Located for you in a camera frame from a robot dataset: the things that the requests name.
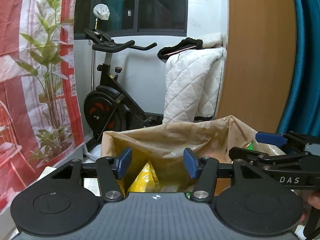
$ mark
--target window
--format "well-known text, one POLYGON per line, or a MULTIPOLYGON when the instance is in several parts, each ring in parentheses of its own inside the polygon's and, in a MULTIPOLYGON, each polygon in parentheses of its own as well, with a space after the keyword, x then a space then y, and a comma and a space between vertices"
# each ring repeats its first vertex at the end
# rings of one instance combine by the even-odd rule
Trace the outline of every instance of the window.
POLYGON ((108 5, 110 17, 99 20, 98 28, 113 37, 186 36, 188 0, 76 0, 75 38, 83 38, 85 28, 94 28, 92 10, 99 3, 108 5))

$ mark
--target white quilted blanket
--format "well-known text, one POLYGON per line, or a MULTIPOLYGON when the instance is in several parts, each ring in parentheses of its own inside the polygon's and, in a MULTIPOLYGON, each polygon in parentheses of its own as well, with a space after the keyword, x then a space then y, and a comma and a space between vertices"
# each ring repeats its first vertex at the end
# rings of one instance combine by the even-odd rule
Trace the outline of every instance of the white quilted blanket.
POLYGON ((203 48, 215 48, 183 51, 166 62, 163 123, 193 122, 195 116, 215 113, 226 50, 220 33, 200 39, 203 48))

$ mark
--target wooden door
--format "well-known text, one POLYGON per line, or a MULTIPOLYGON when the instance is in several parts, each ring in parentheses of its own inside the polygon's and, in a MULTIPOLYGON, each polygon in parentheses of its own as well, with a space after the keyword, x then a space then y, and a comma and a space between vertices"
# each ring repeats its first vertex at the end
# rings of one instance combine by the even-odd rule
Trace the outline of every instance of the wooden door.
POLYGON ((229 0, 228 53, 216 118, 275 132, 293 74, 294 0, 229 0))

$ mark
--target black circular pad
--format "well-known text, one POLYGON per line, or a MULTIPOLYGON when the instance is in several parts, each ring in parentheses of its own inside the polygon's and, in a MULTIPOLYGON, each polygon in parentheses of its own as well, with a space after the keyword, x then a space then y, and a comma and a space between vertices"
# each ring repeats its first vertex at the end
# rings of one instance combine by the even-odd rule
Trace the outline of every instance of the black circular pad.
POLYGON ((90 190, 70 179, 49 179, 18 194, 12 201, 11 216, 19 231, 56 236, 89 223, 99 207, 90 190))
POLYGON ((33 206, 44 214, 56 214, 66 210, 71 205, 70 198, 62 193, 51 192, 36 198, 33 206))
POLYGON ((246 179, 223 191, 215 201, 218 216, 248 235, 274 236, 289 231, 302 215, 300 198, 276 181, 258 181, 246 179))

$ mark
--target human hand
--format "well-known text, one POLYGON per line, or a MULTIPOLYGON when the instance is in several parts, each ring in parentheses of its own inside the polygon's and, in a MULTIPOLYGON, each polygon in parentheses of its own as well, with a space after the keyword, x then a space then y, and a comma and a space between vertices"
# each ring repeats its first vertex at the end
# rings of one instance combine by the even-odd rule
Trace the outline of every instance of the human hand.
POLYGON ((320 192, 311 193, 308 197, 308 203, 316 209, 320 209, 320 192))

